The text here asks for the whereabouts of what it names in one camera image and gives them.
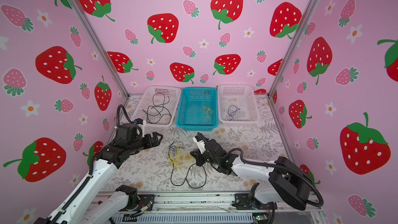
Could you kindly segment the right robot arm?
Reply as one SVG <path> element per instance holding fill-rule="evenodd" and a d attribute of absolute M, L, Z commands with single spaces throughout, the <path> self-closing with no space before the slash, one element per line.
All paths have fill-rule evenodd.
<path fill-rule="evenodd" d="M 248 203 L 236 203 L 237 206 L 265 209 L 284 202 L 304 211 L 308 205 L 324 205 L 324 199 L 309 175 L 286 157 L 272 162 L 246 159 L 242 149 L 225 151 L 214 139 L 209 140 L 202 133 L 197 133 L 193 141 L 197 149 L 190 154 L 197 166 L 208 163 L 224 175 L 248 176 L 259 181 L 252 186 L 247 196 Z M 268 181 L 270 186 L 261 185 L 261 181 Z"/>

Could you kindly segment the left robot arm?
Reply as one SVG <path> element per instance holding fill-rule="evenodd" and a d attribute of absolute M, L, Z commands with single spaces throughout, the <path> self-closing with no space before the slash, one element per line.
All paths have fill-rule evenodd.
<path fill-rule="evenodd" d="M 35 222 L 103 224 L 123 209 L 137 211 L 139 214 L 145 212 L 148 207 L 143 205 L 137 189 L 127 185 L 119 186 L 107 200 L 91 211 L 87 210 L 105 183 L 129 157 L 161 144 L 162 134 L 145 134 L 144 129 L 145 125 L 140 121 L 120 125 L 114 139 L 92 157 L 85 179 L 47 218 L 39 217 Z"/>

